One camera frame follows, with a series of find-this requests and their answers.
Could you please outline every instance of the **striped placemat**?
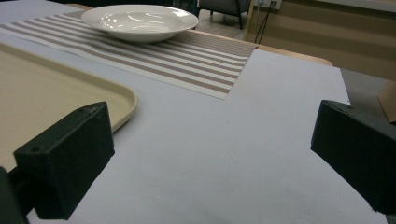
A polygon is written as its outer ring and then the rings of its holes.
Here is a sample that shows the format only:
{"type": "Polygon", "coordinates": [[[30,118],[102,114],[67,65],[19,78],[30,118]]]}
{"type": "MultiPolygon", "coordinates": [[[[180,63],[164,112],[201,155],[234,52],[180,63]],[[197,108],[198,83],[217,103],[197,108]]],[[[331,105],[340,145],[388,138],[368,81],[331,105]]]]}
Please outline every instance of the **striped placemat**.
{"type": "Polygon", "coordinates": [[[151,45],[120,41],[87,26],[84,11],[0,25],[0,32],[145,77],[225,99],[255,46],[184,32],[151,45]]]}

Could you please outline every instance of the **chair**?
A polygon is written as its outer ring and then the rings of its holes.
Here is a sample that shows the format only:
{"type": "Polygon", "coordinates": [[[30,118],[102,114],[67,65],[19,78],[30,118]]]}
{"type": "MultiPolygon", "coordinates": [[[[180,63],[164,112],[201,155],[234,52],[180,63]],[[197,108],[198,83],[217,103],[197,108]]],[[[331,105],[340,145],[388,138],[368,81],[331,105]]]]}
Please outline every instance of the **chair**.
{"type": "Polygon", "coordinates": [[[244,12],[248,12],[251,0],[199,0],[199,6],[197,8],[197,17],[201,9],[210,11],[210,15],[213,12],[219,12],[231,16],[236,16],[239,19],[239,27],[243,29],[242,16],[244,12]]]}

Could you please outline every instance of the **electrical cord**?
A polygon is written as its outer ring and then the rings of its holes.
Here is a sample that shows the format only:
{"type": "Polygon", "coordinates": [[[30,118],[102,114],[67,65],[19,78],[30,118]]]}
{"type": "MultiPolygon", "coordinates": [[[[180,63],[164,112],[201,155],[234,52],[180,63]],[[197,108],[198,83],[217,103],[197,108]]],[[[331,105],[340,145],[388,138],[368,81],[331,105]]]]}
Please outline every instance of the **electrical cord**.
{"type": "Polygon", "coordinates": [[[256,24],[259,24],[260,18],[260,7],[264,4],[264,0],[258,0],[257,2],[257,16],[256,16],[256,24]]]}
{"type": "Polygon", "coordinates": [[[271,1],[271,5],[270,5],[269,8],[268,8],[267,15],[265,16],[264,20],[262,21],[262,24],[261,24],[260,27],[259,27],[259,30],[257,31],[256,38],[255,38],[255,40],[254,40],[254,43],[260,44],[260,43],[262,42],[262,36],[263,36],[263,34],[264,34],[265,27],[267,26],[267,21],[268,21],[270,12],[271,12],[271,10],[274,8],[275,4],[276,4],[275,1],[271,1]],[[261,28],[262,28],[262,35],[261,35],[261,37],[260,37],[259,43],[257,43],[257,38],[259,37],[260,29],[261,29],[261,28]]]}

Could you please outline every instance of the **white plate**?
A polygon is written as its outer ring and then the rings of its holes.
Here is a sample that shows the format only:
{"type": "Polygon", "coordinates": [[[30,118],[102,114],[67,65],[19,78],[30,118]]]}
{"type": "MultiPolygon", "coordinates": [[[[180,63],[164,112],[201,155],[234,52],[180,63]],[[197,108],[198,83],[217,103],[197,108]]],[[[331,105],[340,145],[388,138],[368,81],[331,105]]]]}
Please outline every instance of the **white plate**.
{"type": "Polygon", "coordinates": [[[93,28],[136,43],[159,42],[198,24],[190,12],[146,5],[98,7],[84,12],[81,19],[93,28]]]}

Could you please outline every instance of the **beige tray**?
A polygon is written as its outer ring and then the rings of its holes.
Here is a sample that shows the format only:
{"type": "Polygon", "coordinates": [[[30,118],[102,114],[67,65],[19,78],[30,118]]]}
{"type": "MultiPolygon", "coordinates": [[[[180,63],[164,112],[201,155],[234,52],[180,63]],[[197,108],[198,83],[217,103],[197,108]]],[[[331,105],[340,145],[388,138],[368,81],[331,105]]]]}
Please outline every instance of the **beige tray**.
{"type": "Polygon", "coordinates": [[[11,170],[14,150],[76,108],[102,101],[113,132],[137,105],[126,87],[0,43],[0,166],[11,170]]]}

